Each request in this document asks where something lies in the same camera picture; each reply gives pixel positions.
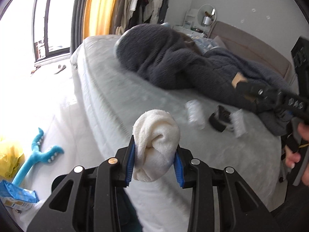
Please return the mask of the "person's right hand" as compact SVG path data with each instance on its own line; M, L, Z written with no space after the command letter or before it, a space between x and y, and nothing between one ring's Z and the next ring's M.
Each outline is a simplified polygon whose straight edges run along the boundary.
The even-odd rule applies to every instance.
M308 186L308 125L292 120L292 133L285 145L285 165L290 169L288 179L294 186Z

